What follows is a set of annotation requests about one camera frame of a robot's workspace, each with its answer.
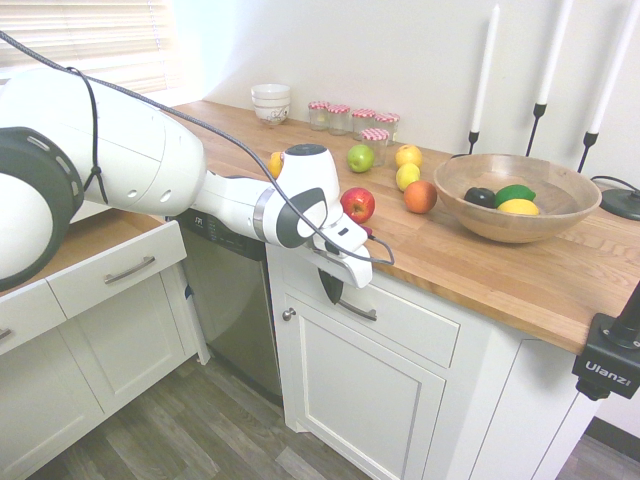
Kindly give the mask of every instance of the white cabinet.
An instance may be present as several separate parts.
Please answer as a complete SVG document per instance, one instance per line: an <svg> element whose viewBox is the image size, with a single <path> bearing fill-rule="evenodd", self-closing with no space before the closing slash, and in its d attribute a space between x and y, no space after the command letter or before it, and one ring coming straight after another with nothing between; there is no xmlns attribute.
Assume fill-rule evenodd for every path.
<svg viewBox="0 0 640 480"><path fill-rule="evenodd" d="M267 260L285 422L375 479L555 478L598 407L569 352L375 271L334 305L295 252Z"/></svg>
<svg viewBox="0 0 640 480"><path fill-rule="evenodd" d="M185 360L159 274L65 322L60 332L107 415Z"/></svg>
<svg viewBox="0 0 640 480"><path fill-rule="evenodd" d="M57 329L0 356L0 479L26 477L100 418Z"/></svg>
<svg viewBox="0 0 640 480"><path fill-rule="evenodd" d="M374 478L422 478L444 380L293 297L286 303L296 313L278 335L302 379L297 422Z"/></svg>
<svg viewBox="0 0 640 480"><path fill-rule="evenodd" d="M206 363L185 255L172 222L0 296L0 480L26 478L194 353Z"/></svg>

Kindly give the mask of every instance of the drawer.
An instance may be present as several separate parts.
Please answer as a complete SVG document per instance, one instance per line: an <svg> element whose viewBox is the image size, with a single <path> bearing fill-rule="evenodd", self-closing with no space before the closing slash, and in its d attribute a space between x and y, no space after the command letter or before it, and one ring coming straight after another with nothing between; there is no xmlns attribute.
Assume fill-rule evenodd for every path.
<svg viewBox="0 0 640 480"><path fill-rule="evenodd" d="M47 281L42 279L0 298L0 355L66 320Z"/></svg>
<svg viewBox="0 0 640 480"><path fill-rule="evenodd" d="M422 360L445 368L451 365L460 325L425 308L427 302L418 304L422 302L415 293L411 301L402 298L402 285L394 288L398 287L397 280L389 281L374 272L373 281L362 289L344 285L342 300L362 312L375 310L376 320L372 321L342 305L333 305L313 265L288 263L283 270L290 287L323 304L323 313L335 320L422 366L428 366Z"/></svg>
<svg viewBox="0 0 640 480"><path fill-rule="evenodd" d="M88 310L187 256L173 221L47 277L68 318Z"/></svg>

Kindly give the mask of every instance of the cabinet door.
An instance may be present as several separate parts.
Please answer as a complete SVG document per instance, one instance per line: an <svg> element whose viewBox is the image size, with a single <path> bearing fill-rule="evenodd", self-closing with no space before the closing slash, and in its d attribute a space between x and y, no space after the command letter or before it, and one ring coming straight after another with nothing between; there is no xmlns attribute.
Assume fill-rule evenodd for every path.
<svg viewBox="0 0 640 480"><path fill-rule="evenodd" d="M68 320L60 330L107 415L186 359L159 274Z"/></svg>
<svg viewBox="0 0 640 480"><path fill-rule="evenodd" d="M0 479L33 473L101 416L57 329L0 356Z"/></svg>
<svg viewBox="0 0 640 480"><path fill-rule="evenodd" d="M374 478L421 479L445 381L293 297L286 303L296 314L279 318L277 335L293 366L297 423Z"/></svg>

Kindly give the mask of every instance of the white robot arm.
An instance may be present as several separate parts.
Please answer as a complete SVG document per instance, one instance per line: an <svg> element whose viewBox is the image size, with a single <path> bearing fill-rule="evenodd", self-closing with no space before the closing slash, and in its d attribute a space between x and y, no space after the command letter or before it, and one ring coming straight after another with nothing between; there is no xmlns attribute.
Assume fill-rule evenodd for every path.
<svg viewBox="0 0 640 480"><path fill-rule="evenodd" d="M202 143L159 110L91 84L98 112L101 181L114 208L174 216L193 207L242 235L327 259L357 287L371 280L366 232L347 217L333 158L319 145L285 153L278 185L333 243L314 232L268 182L207 170ZM83 197L104 203L92 159L92 113L82 78L51 69L25 72L0 91L0 291L51 259Z"/></svg>

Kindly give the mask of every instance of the ulanzi logo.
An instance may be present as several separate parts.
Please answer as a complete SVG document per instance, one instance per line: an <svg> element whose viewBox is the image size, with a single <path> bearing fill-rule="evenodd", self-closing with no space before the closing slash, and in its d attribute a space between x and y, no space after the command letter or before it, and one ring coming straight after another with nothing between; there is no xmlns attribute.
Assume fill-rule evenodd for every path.
<svg viewBox="0 0 640 480"><path fill-rule="evenodd" d="M614 382L619 383L620 385L625 385L627 387L631 385L631 380L627 380L626 378L616 373L605 370L597 363L591 363L590 360L587 361L587 364L585 365L585 367L587 367L587 370L591 370L592 372L602 375L603 377L607 377L613 380Z"/></svg>

